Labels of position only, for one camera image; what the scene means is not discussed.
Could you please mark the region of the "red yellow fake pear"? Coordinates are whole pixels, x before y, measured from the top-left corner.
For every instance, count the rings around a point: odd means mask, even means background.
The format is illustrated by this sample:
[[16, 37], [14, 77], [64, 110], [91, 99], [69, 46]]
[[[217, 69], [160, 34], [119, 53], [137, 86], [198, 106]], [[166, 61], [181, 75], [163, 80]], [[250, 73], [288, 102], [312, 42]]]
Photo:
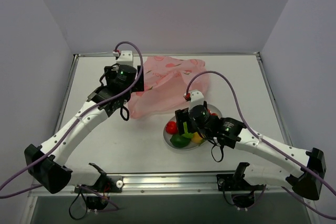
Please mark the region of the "red yellow fake pear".
[[168, 134], [177, 134], [178, 133], [178, 128], [177, 128], [177, 124], [174, 121], [169, 121], [166, 126], [165, 126], [165, 131]]

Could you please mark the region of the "red green fake fruit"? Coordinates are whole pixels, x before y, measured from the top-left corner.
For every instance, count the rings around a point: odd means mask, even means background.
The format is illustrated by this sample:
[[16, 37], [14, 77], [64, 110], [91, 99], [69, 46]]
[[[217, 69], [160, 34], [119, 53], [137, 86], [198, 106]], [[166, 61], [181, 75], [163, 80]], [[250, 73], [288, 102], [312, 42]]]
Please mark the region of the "red green fake fruit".
[[218, 114], [217, 114], [217, 113], [215, 113], [215, 112], [212, 112], [210, 109], [207, 109], [207, 111], [209, 112], [209, 114], [210, 114], [210, 115], [215, 115], [215, 116], [218, 116]]

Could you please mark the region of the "green fake lime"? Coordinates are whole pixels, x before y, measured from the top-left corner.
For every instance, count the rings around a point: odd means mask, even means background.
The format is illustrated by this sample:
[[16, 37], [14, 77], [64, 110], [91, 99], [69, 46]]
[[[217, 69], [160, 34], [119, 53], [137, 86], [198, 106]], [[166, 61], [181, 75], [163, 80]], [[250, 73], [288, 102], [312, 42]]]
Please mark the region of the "green fake lime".
[[184, 148], [189, 145], [190, 139], [179, 134], [174, 134], [170, 138], [171, 144], [176, 148]]

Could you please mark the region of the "orange fake peach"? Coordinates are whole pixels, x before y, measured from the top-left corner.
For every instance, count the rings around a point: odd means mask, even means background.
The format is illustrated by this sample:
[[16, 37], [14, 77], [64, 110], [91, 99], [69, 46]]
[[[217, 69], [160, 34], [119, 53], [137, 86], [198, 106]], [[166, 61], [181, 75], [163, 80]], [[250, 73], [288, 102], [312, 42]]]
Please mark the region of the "orange fake peach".
[[195, 144], [202, 144], [204, 142], [204, 140], [197, 132], [195, 132], [193, 134], [193, 137], [191, 138], [191, 142], [193, 142]]

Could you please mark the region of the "pink plastic bag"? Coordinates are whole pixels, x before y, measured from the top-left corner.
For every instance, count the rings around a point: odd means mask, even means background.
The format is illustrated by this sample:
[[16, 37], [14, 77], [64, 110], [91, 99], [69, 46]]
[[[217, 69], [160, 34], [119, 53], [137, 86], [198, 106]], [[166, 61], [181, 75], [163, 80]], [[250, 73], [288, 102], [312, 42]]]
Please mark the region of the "pink plastic bag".
[[144, 91], [135, 92], [128, 102], [130, 118], [169, 113], [186, 104], [184, 94], [191, 79], [206, 71], [200, 59], [150, 56], [144, 62]]

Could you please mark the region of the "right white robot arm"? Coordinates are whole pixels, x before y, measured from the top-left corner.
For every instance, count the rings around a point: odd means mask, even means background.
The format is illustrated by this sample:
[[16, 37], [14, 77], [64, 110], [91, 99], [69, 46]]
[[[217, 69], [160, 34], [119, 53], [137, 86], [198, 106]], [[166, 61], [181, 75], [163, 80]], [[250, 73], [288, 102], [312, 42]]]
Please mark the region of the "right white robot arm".
[[258, 167], [248, 162], [239, 163], [234, 179], [250, 185], [274, 185], [292, 189], [299, 196], [318, 200], [321, 180], [326, 173], [324, 153], [318, 148], [295, 148], [259, 133], [250, 132], [246, 124], [233, 118], [220, 118], [203, 105], [175, 111], [180, 133], [199, 133], [206, 140], [249, 152], [271, 163], [274, 167]]

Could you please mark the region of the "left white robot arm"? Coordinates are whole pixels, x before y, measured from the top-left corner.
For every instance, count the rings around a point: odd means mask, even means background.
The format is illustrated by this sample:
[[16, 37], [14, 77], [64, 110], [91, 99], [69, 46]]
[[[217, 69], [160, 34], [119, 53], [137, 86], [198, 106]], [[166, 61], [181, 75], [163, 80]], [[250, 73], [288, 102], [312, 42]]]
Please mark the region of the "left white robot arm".
[[143, 66], [114, 64], [104, 68], [101, 83], [87, 98], [77, 114], [54, 136], [39, 146], [24, 150], [28, 173], [51, 194], [68, 185], [102, 186], [106, 174], [95, 164], [75, 172], [66, 162], [76, 147], [115, 111], [126, 110], [133, 92], [144, 90]]

